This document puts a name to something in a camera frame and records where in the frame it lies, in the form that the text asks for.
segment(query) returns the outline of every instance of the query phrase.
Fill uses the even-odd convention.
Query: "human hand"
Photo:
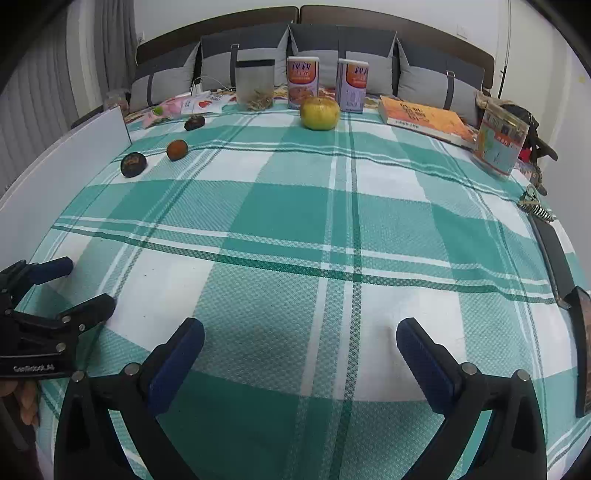
[[[16,380],[0,380],[0,397],[6,397],[11,393],[17,398],[21,406],[21,420],[25,425],[39,425],[37,410],[37,383],[33,380],[18,382]]]

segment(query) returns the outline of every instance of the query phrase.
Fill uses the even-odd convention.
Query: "clear plastic container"
[[[265,110],[273,106],[275,60],[236,62],[236,100],[246,110]]]
[[[488,102],[474,146],[474,156],[495,173],[509,176],[530,126],[504,108]]]

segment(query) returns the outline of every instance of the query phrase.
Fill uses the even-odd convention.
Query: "can label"
[[[298,109],[305,99],[318,96],[318,63],[315,60],[287,60],[289,108]]]
[[[335,99],[343,112],[363,112],[368,68],[355,63],[339,62]]]
[[[474,154],[498,173],[511,174],[524,143],[523,131],[485,111]]]

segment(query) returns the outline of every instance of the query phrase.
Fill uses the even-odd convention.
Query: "white panel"
[[[45,150],[0,199],[0,265],[29,260],[78,192],[130,144],[116,108]]]

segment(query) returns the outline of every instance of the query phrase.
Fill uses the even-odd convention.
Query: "small round fruit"
[[[331,130],[339,122],[340,107],[332,98],[310,97],[301,103],[300,117],[311,130]]]
[[[142,173],[146,166],[148,166],[148,161],[141,153],[128,153],[121,160],[121,173],[124,177],[130,179]]]
[[[173,140],[168,144],[168,147],[166,147],[166,154],[172,161],[180,160],[188,151],[189,147],[185,140]]]
[[[189,120],[185,122],[185,130],[195,130],[205,125],[205,117],[203,115],[191,115]]]

